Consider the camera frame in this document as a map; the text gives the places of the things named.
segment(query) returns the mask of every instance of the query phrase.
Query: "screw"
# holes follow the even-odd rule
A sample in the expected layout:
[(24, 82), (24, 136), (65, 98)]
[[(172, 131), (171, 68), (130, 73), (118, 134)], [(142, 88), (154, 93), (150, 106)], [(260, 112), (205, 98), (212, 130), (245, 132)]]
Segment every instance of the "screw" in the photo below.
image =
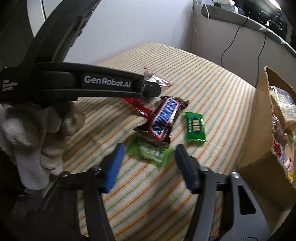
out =
[(68, 171), (63, 171), (61, 174), (60, 174), (62, 177), (67, 177), (70, 175), (70, 173)]
[(234, 178), (239, 178), (239, 174), (237, 172), (232, 172), (231, 175), (234, 177)]
[(201, 170), (202, 172), (207, 172), (207, 171), (209, 171), (209, 168), (206, 167), (206, 166), (201, 166), (201, 167), (200, 167), (200, 170)]
[(102, 170), (102, 168), (101, 168), (100, 165), (94, 165), (94, 166), (92, 167), (92, 170), (95, 171), (95, 172), (99, 172), (99, 171)]

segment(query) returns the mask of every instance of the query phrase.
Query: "blue gripper pad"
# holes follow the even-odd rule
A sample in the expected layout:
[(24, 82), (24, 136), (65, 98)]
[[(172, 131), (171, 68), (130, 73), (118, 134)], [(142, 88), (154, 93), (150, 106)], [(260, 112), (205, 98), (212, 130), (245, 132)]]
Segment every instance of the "blue gripper pad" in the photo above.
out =
[(108, 156), (104, 157), (101, 165), (103, 171), (106, 173), (105, 190), (109, 193), (114, 187), (119, 168), (124, 159), (124, 145), (118, 143), (115, 150)]

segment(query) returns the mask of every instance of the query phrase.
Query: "white towel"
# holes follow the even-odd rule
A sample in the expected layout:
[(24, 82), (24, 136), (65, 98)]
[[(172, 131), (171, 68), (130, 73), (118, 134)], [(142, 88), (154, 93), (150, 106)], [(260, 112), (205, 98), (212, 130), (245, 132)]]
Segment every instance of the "white towel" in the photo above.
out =
[(16, 163), (25, 187), (41, 190), (50, 173), (63, 171), (66, 137), (75, 134), (84, 120), (73, 102), (44, 109), (30, 103), (0, 110), (0, 147)]

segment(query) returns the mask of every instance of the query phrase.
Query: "snickers wrapper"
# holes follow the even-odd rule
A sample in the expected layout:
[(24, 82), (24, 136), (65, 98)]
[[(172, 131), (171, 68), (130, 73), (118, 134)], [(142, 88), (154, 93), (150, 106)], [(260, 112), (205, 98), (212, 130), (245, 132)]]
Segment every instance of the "snickers wrapper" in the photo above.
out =
[(134, 130), (149, 142), (168, 148), (173, 125), (180, 112), (187, 108), (188, 101), (172, 96), (163, 96), (161, 100), (161, 104), (147, 122)]

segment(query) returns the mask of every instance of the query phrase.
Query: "striped cushion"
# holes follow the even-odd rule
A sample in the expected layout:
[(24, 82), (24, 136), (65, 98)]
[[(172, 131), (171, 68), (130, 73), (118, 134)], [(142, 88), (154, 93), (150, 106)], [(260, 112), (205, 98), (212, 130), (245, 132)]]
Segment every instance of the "striped cushion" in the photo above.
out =
[[(137, 74), (147, 67), (173, 85), (162, 93), (189, 100), (186, 111), (202, 113), (207, 142), (188, 143), (184, 115), (176, 121), (171, 145), (183, 143), (200, 164), (229, 174), (241, 152), (250, 124), (255, 88), (220, 66), (199, 56), (161, 44), (148, 44), (100, 64)], [(64, 154), (64, 168), (86, 171), (109, 154), (116, 143), (126, 143), (145, 119), (123, 99), (80, 98), (85, 112), (82, 129)], [(103, 196), (116, 240), (182, 240), (190, 223), (196, 196), (186, 189), (173, 161), (163, 169), (126, 156), (111, 193)], [(79, 198), (81, 233), (87, 235), (83, 200)], [(213, 234), (221, 214), (218, 195)]]

